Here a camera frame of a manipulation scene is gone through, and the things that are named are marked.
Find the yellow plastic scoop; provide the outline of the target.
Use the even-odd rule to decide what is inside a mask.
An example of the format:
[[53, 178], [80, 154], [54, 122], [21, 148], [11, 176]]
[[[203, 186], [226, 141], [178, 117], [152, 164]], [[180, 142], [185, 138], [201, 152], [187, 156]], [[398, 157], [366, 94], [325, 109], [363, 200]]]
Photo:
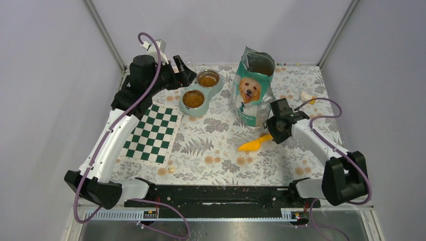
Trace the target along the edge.
[[261, 148], [263, 142], [267, 142], [267, 141], [270, 141], [272, 139], [273, 139], [273, 137], [270, 134], [261, 136], [254, 141], [251, 141], [251, 142], [248, 142], [248, 143], [241, 145], [239, 148], [237, 148], [237, 151], [242, 151], [242, 152], [257, 151]]

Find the teal dog food bag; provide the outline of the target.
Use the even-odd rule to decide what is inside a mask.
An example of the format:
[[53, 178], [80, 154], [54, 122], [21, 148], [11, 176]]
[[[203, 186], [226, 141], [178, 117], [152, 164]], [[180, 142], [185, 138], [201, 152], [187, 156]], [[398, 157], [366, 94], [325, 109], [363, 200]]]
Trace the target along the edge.
[[270, 103], [275, 100], [274, 72], [275, 61], [269, 54], [245, 48], [233, 80], [232, 99], [240, 120], [252, 132], [269, 118]]

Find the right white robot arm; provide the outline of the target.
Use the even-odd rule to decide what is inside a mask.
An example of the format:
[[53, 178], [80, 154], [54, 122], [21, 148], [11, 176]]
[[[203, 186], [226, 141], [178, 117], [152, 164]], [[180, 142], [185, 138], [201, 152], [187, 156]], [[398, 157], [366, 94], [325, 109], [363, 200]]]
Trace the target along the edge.
[[290, 183], [288, 200], [296, 207], [311, 199], [325, 199], [338, 206], [343, 203], [363, 205], [372, 198], [365, 156], [350, 152], [328, 140], [316, 130], [310, 118], [300, 107], [292, 109], [286, 98], [270, 103], [272, 117], [263, 123], [276, 144], [289, 138], [298, 140], [324, 166], [320, 179], [304, 178]]

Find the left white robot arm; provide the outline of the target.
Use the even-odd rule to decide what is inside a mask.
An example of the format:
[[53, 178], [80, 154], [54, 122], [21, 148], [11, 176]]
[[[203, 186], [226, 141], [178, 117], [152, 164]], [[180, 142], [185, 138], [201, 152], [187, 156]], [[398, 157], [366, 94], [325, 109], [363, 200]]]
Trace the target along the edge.
[[133, 58], [121, 89], [115, 94], [112, 110], [95, 147], [77, 171], [69, 170], [64, 176], [67, 185], [80, 198], [104, 209], [118, 202], [136, 198], [143, 206], [155, 202], [156, 193], [141, 179], [112, 180], [112, 171], [131, 132], [153, 104], [153, 96], [160, 91], [188, 87], [196, 73], [186, 66], [179, 55], [173, 56], [178, 69], [171, 62], [163, 64], [156, 76], [157, 62], [150, 55]]

